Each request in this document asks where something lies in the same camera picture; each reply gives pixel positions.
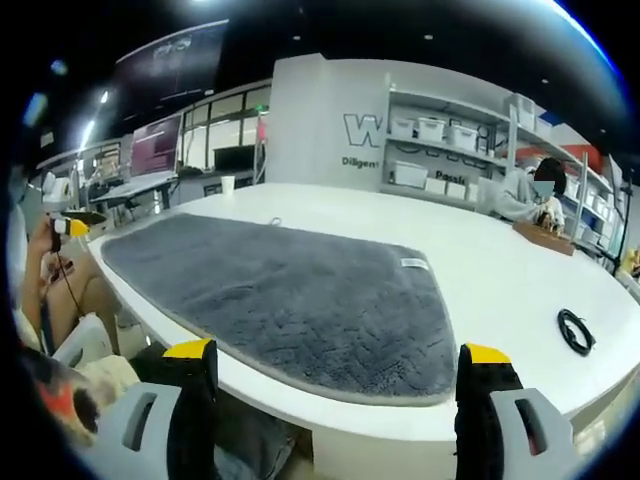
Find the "person's left hand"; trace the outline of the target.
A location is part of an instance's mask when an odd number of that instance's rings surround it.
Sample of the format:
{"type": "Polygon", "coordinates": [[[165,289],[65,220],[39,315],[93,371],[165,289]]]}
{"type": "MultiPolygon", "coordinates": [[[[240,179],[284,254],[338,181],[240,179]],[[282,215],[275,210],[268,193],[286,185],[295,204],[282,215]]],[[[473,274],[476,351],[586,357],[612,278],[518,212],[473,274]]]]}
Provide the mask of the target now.
{"type": "Polygon", "coordinates": [[[28,240],[26,269],[38,269],[43,260],[48,268],[58,268],[60,258],[52,252],[53,230],[51,219],[48,215],[43,215],[33,229],[28,240]]]}

